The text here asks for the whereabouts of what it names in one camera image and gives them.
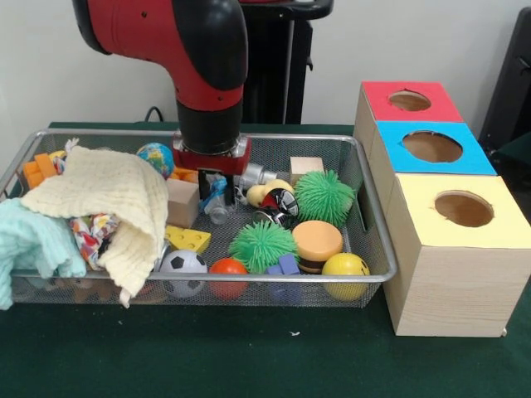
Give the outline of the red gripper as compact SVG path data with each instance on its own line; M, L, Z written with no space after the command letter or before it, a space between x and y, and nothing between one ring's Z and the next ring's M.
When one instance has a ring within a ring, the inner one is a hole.
M200 154L187 149L181 138L173 140L173 159L177 167L198 170L200 200L205 201L211 191L209 177L212 170L225 174L227 182L224 199L227 206L236 204L234 176L244 173L251 157L251 140L239 138L236 146L227 153Z

